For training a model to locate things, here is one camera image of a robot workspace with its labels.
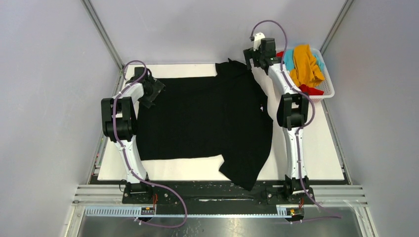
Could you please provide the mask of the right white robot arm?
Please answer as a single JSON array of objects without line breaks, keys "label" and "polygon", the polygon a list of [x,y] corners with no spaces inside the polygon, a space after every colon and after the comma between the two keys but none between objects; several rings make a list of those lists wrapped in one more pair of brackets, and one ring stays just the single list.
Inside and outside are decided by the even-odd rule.
[{"label": "right white robot arm", "polygon": [[274,38],[263,33],[250,37],[253,46],[244,50],[248,69],[258,67],[265,71],[281,95],[276,121],[282,128],[288,161],[283,198],[296,203],[308,193],[308,177],[304,166],[303,128],[308,120],[309,100],[292,81],[281,58],[276,55]]}]

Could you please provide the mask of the black t shirt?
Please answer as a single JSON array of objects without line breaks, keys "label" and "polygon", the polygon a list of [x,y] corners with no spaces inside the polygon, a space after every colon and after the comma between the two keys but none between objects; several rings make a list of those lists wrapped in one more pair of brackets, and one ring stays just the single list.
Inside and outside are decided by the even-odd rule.
[{"label": "black t shirt", "polygon": [[215,65],[216,75],[162,79],[154,105],[139,106],[136,145],[142,160],[221,155],[219,171],[253,189],[272,144],[267,95],[239,61]]}]

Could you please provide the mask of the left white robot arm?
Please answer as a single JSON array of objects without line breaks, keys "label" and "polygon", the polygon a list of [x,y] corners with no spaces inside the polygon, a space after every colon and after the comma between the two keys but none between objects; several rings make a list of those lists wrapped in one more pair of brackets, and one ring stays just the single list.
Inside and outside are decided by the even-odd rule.
[{"label": "left white robot arm", "polygon": [[136,146],[137,115],[134,105],[140,101],[149,108],[163,89],[164,85],[152,76],[150,69],[135,67],[134,75],[122,91],[102,99],[100,103],[103,134],[116,146],[126,172],[126,178],[121,181],[125,185],[122,190],[125,204],[158,200]]}]

